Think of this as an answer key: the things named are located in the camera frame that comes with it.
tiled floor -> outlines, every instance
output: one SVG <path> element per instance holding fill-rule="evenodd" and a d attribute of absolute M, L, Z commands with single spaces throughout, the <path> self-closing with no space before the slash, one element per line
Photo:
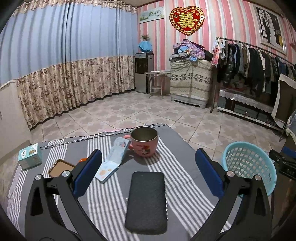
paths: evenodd
<path fill-rule="evenodd" d="M 33 142 L 39 142 L 153 123 L 171 126 L 194 149 L 203 147 L 215 161 L 234 141 L 253 143 L 265 152 L 272 148 L 280 151 L 285 142 L 278 142 L 273 131 L 235 116 L 135 91 L 88 103 L 39 124 L 31 132 Z"/>

pink mug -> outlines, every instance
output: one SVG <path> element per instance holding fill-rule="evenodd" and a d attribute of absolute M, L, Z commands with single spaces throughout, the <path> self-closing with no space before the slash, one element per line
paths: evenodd
<path fill-rule="evenodd" d="M 134 129 L 130 135 L 125 135 L 123 138 L 131 139 L 129 149 L 134 150 L 139 156 L 152 156 L 157 148 L 158 133 L 152 127 L 142 126 Z"/>

metal rod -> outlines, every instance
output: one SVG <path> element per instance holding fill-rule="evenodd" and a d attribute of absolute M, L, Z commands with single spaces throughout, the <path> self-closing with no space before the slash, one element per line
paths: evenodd
<path fill-rule="evenodd" d="M 289 63 L 289 64 L 291 64 L 291 65 L 294 65 L 293 63 L 291 63 L 290 61 L 286 60 L 285 58 L 283 58 L 283 57 L 281 57 L 281 56 L 279 56 L 279 55 L 277 55 L 277 54 L 275 54 L 275 53 L 273 53 L 273 52 L 270 52 L 270 51 L 268 51 L 268 50 L 266 50 L 266 49 L 263 49 L 263 48 L 261 48 L 261 47 L 258 47 L 258 46 L 256 46 L 256 45 L 248 44 L 248 43 L 245 43 L 245 42 L 242 42 L 242 41 L 238 41 L 238 40 L 234 40 L 234 39 L 222 38 L 222 37 L 217 37 L 216 39 L 218 39 L 218 38 L 223 39 L 223 40 L 229 40 L 229 41 L 232 41 L 232 42 L 239 42 L 239 43 L 242 43 L 242 44 L 245 44 L 245 45 L 252 46 L 252 47 L 254 47 L 254 48 L 257 48 L 257 49 L 263 50 L 264 52 L 268 52 L 268 53 L 271 53 L 272 55 L 276 55 L 276 56 L 278 56 L 279 58 L 285 60 L 287 63 Z"/>

wall poster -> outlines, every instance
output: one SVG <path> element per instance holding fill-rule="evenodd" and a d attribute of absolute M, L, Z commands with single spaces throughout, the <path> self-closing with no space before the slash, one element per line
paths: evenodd
<path fill-rule="evenodd" d="M 148 11 L 141 12 L 139 23 L 145 23 L 152 20 L 162 19 L 165 17 L 164 7 L 157 7 Z"/>
<path fill-rule="evenodd" d="M 281 17 L 261 6 L 253 5 L 259 23 L 261 44 L 286 54 Z"/>

gray and white striped cloth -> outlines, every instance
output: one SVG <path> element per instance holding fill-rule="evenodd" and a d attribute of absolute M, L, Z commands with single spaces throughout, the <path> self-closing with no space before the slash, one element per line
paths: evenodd
<path fill-rule="evenodd" d="M 200 229 L 211 214 L 218 199 L 212 196 L 194 160 L 195 151 L 168 126 L 156 127 L 159 134 L 157 152 L 150 158 L 141 158 L 132 151 L 125 156 L 119 170 L 105 184 L 94 178 L 86 194 L 79 202 L 97 229 L 110 241 L 140 240 L 189 240 Z M 24 219 L 27 198 L 34 177 L 42 173 L 48 177 L 48 170 L 61 158 L 76 164 L 88 157 L 94 149 L 101 150 L 106 158 L 114 140 L 119 135 L 98 135 L 85 141 L 68 143 L 42 150 L 41 166 L 28 171 L 18 167 L 9 190 L 7 215 L 16 228 L 24 234 Z M 71 140 L 58 140 L 47 145 Z M 124 227 L 126 198 L 128 197 L 131 175 L 135 171 L 163 172 L 165 175 L 168 200 L 168 230 L 161 235 L 140 235 L 130 233 Z M 57 206 L 66 227 L 75 231 L 65 213 L 59 196 L 55 197 Z M 231 227 L 236 210 L 229 217 L 222 231 Z"/>

